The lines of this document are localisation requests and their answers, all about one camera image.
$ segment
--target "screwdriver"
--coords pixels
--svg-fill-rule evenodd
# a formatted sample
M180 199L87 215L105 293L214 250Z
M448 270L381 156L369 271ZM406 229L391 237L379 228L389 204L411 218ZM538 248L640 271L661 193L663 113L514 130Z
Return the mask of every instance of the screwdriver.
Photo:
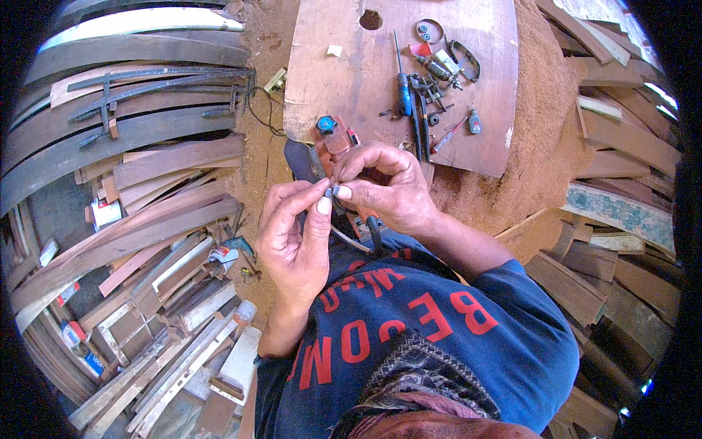
M392 31L395 34L395 48L397 49L397 64L399 64L399 73L397 74L397 88L399 90L400 110L403 116L412 114L412 103L409 100L409 83L407 75L402 73L402 61L399 58L399 44L397 43L397 31Z
M442 137L441 140L439 140L439 142L432 147L432 151L431 151L432 154L436 154L437 152L439 152L439 150L442 148L442 146L446 145L449 142L449 140L451 140L453 135L456 133L456 131L458 131L458 129L461 127L461 125L463 125L463 122L465 122L466 119L468 119L468 116L464 117L462 121L457 123L455 128L453 128L448 133L446 133L446 135L444 137Z

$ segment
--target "dirt floor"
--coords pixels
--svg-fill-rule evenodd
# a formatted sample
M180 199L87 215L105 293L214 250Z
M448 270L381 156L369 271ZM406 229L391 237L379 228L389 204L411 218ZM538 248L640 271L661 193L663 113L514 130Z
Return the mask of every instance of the dirt floor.
M255 0L245 3L239 18L246 23L242 44L252 53L249 65L256 68L263 85L290 56L299 1ZM555 208L540 215L523 232L505 243L522 262L539 249L555 243L566 218L558 207L565 203L568 182L592 159L581 141L576 113L577 84L584 69L573 71L533 0L515 0L519 32L519 81L514 133L507 170L502 178L440 166L431 195L437 206L472 227L497 235L544 207ZM281 93L274 94L281 103ZM269 101L263 92L251 102L253 111L267 121ZM282 127L283 107L272 104L272 125ZM241 229L251 243L256 239L258 216L267 190L291 181L283 146L285 138L273 136L250 113L239 118L237 130L246 134L243 177L229 179L230 192L246 204ZM243 283L236 273L237 293L254 302L258 314L254 325L263 327L272 305L274 288L263 270L261 281Z

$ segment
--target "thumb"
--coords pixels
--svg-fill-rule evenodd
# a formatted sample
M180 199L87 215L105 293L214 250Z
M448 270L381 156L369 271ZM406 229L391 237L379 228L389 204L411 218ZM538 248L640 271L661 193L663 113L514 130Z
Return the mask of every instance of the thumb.
M331 232L331 198L322 197L310 207L305 220L303 241L299 254L306 261L319 257L329 259L329 233Z
M342 184L336 197L357 206L386 211L393 202L395 191L367 180L353 180Z

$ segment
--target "glue bottle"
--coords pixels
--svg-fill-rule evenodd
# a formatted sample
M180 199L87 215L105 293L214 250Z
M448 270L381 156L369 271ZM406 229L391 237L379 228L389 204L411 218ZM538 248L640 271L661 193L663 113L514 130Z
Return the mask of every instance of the glue bottle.
M471 134L480 133L480 116L475 109L475 104L471 104L470 117L468 118L468 130Z

